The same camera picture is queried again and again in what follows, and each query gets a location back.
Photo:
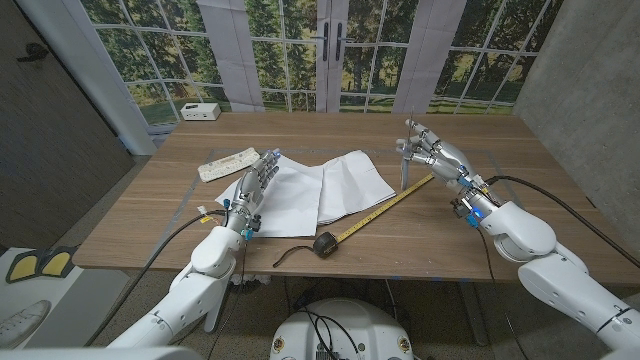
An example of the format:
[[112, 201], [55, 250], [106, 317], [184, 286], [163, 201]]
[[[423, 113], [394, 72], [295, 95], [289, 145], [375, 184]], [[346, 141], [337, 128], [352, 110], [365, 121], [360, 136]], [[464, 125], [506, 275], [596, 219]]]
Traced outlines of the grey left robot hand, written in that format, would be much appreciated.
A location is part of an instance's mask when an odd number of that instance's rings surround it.
[[278, 172], [277, 162], [280, 149], [267, 150], [256, 160], [239, 180], [230, 207], [227, 210], [224, 226], [239, 234], [258, 232], [261, 216], [257, 208], [264, 198], [264, 192], [271, 179]]

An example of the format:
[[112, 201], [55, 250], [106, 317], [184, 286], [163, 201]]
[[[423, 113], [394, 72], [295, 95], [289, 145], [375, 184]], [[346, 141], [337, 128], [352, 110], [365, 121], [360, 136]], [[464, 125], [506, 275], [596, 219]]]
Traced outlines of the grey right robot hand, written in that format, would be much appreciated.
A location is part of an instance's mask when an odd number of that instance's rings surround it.
[[451, 204], [458, 218], [472, 216], [481, 222], [506, 203], [476, 172], [462, 151], [411, 119], [407, 119], [405, 125], [415, 135], [396, 140], [396, 151], [402, 154], [402, 191], [408, 187], [409, 163], [413, 161], [428, 166], [433, 177], [456, 194]]

